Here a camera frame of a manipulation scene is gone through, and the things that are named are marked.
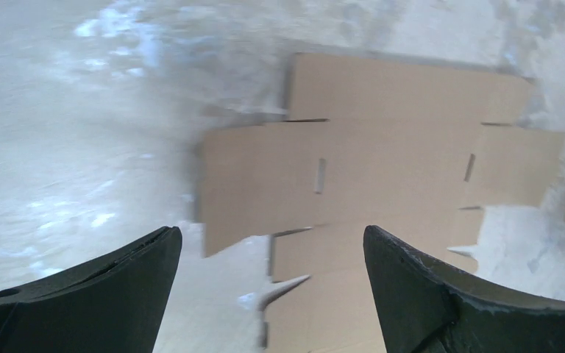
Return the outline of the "brown cardboard box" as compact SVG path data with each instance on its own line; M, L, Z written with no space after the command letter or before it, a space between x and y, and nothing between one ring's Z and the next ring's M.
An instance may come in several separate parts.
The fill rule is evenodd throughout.
M267 352L383 352L363 256L378 225L467 271L483 208L538 207L565 135L517 125L518 76L331 54L294 58L283 122L205 135L199 220L212 256L272 235Z

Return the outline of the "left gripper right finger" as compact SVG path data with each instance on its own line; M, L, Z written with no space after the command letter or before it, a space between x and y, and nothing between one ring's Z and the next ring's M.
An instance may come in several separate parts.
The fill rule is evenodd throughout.
M373 225L363 251L388 352L565 353L565 301L481 279Z

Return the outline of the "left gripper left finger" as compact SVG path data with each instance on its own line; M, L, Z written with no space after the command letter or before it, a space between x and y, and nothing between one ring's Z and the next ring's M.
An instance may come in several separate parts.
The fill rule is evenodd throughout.
M0 352L151 352L182 249L161 227L57 274L0 290Z

